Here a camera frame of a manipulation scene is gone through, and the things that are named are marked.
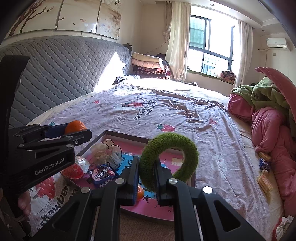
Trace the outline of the person's left hand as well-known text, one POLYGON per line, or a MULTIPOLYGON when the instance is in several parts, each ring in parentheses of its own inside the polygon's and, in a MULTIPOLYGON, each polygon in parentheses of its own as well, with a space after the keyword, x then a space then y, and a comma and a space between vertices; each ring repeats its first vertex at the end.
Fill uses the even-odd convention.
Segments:
POLYGON ((18 207, 23 211, 24 216, 29 216, 31 212, 31 196, 29 191, 24 192, 18 198, 18 207))

